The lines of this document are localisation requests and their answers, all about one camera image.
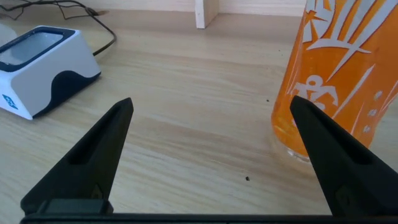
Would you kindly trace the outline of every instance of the wire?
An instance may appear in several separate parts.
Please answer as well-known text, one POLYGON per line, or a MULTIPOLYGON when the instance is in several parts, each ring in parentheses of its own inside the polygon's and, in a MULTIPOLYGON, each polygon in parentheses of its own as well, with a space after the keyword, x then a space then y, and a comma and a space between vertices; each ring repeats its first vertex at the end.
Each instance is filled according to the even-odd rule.
POLYGON ((86 7, 84 4, 82 4, 82 3, 78 2, 78 1, 74 1, 74 0, 52 0, 52 1, 39 0, 39 1, 36 1, 36 2, 31 2, 31 1, 28 1, 28 0, 21 0, 21 1, 24 1, 25 3, 20 4, 20 5, 16 5, 16 6, 12 6, 10 8, 6 8, 3 5, 0 5, 0 9, 5 10, 6 12, 11 12, 11 11, 14 11, 16 9, 22 9, 21 13, 18 16, 16 16, 15 18, 12 18, 11 16, 8 16, 7 14, 5 14, 7 17, 10 17, 11 19, 17 20, 24 13, 24 9, 29 7, 29 6, 52 4, 52 5, 56 5, 56 6, 58 6, 60 8, 60 10, 62 12, 62 16, 63 16, 63 18, 65 20, 78 18, 78 17, 88 17, 88 16, 93 18, 99 25, 104 27, 113 36, 113 39, 109 43, 107 43, 105 46, 103 46, 102 48, 98 49, 97 51, 95 51, 93 53, 94 56, 100 54, 101 52, 106 50, 108 47, 112 46, 118 39, 116 34, 108 26, 106 26, 99 19, 96 18, 96 16, 99 16, 99 14, 94 9, 92 9, 90 7, 86 7), (60 3, 73 3, 74 5, 63 6, 60 3), (69 7, 82 7, 86 11, 87 15, 65 17, 65 13, 64 13, 62 8, 69 8, 69 7))

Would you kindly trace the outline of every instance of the blue logo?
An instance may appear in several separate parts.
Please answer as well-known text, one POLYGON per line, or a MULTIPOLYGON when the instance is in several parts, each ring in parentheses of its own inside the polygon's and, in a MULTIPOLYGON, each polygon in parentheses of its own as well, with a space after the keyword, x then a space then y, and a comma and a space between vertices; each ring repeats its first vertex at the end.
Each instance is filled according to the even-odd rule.
POLYGON ((2 97, 4 97, 10 107, 18 110, 17 106, 9 96, 3 95, 2 97))

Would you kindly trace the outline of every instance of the wooden table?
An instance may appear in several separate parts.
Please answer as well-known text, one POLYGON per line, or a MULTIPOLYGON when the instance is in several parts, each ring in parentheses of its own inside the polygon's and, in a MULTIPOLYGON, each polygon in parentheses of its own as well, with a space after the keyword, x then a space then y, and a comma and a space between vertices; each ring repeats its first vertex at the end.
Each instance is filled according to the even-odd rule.
MULTIPOLYGON (((111 38, 90 18, 42 11, 1 22, 19 34, 39 24, 81 29, 93 50, 111 38)), ((272 143, 270 116, 297 17, 220 15, 206 30, 187 12, 101 19, 119 41, 99 56, 94 85, 34 121, 0 110, 1 223, 22 218, 21 198, 125 97, 135 112, 110 197, 115 212, 330 213, 314 175, 291 168, 272 143)), ((394 102, 372 146, 395 169, 397 124, 394 102)))

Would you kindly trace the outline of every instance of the orange cylinder container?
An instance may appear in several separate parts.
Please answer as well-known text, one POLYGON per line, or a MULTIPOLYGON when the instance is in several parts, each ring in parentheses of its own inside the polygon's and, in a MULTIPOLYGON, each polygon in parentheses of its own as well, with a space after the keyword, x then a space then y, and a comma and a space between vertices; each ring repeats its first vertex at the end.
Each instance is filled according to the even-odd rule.
POLYGON ((369 147, 398 94, 397 0, 308 0, 272 113, 279 140, 307 157, 289 106, 315 103, 369 147))

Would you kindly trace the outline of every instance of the white and blue device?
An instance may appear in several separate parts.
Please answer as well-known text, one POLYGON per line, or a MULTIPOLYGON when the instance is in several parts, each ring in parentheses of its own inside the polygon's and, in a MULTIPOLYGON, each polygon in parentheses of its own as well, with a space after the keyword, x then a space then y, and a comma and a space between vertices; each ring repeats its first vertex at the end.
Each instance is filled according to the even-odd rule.
POLYGON ((0 107, 41 116, 101 74, 78 30, 40 26, 0 47, 0 107))

